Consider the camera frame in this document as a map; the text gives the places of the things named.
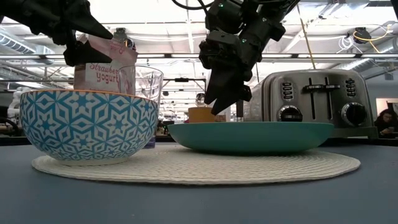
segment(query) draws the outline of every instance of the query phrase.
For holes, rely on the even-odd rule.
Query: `clear glass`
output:
[[[126,93],[130,88],[134,96],[140,96],[153,100],[160,107],[160,97],[162,95],[163,72],[145,66],[126,66],[119,69],[119,91]],[[144,149],[155,148],[156,130],[154,136],[144,146]]]

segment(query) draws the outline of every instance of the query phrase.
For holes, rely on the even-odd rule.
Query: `toaster knob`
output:
[[[295,106],[283,106],[278,112],[279,121],[303,121],[303,115],[300,110]]]
[[[341,118],[350,126],[361,125],[365,122],[366,117],[366,108],[360,103],[347,103],[341,110]]]

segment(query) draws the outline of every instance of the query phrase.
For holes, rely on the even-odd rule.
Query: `table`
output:
[[[0,147],[0,223],[398,223],[398,148],[320,150],[355,157],[362,165],[334,179],[290,184],[119,184],[44,174],[30,166],[42,155],[33,146]]]

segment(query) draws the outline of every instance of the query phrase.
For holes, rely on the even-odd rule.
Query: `white placemat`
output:
[[[360,166],[357,159],[318,150],[293,156],[219,156],[183,146],[143,149],[127,162],[65,166],[49,156],[32,161],[49,174],[86,180],[163,184],[260,184],[335,177]]]

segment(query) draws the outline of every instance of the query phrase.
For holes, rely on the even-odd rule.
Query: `toaster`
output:
[[[377,138],[365,79],[350,70],[297,70],[267,76],[244,102],[244,121],[331,123],[331,138]]]

